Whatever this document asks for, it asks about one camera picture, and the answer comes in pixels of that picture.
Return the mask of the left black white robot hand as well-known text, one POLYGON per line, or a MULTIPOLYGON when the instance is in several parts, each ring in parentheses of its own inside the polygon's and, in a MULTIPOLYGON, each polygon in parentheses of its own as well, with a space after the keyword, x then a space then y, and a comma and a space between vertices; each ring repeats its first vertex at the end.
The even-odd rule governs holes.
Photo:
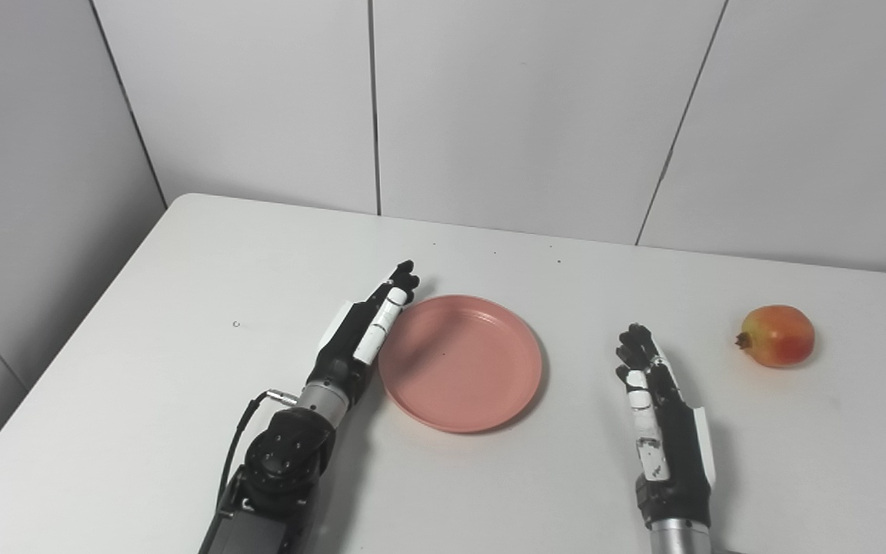
POLYGON ((361 399, 371 368, 398 316, 414 301, 421 278, 405 260, 364 301, 348 306, 331 337, 320 348, 307 385, 334 390, 348 409, 361 399))

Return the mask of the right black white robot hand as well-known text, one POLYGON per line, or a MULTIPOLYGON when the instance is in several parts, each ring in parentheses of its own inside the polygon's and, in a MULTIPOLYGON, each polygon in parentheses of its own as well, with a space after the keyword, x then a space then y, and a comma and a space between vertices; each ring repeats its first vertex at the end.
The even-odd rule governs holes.
POLYGON ((646 326, 630 324, 619 340, 616 375, 634 422, 642 466, 635 495, 645 526, 680 520, 710 527, 716 467, 704 408, 686 403, 671 363, 646 326))

